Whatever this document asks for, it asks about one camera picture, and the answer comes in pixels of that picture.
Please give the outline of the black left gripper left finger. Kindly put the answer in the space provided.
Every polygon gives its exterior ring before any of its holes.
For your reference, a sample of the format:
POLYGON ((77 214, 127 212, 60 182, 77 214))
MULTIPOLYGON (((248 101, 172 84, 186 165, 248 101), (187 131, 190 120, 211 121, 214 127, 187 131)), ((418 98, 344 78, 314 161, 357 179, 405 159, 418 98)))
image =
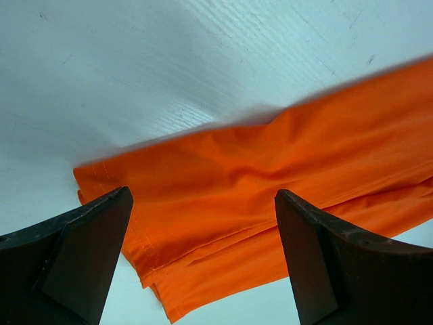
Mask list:
POLYGON ((2 324, 99 324, 129 224, 121 187, 1 236, 2 324))

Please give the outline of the orange t shirt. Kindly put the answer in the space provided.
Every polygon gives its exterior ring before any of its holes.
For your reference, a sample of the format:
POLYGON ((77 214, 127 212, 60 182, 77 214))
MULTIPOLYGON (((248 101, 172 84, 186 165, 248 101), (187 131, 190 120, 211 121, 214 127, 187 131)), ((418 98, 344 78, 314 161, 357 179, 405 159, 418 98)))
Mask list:
POLYGON ((274 197, 287 189, 393 237, 432 218, 432 59, 283 111, 73 170, 81 203, 126 186, 122 253, 170 322, 288 276, 274 197))

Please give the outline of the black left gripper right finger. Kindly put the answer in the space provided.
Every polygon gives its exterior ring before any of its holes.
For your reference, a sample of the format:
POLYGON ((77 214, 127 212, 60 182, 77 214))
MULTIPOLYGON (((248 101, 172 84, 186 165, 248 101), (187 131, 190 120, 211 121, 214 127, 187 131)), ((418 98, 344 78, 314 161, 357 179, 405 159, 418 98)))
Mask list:
POLYGON ((431 324, 432 250, 374 234, 288 190, 277 227, 301 324, 431 324))

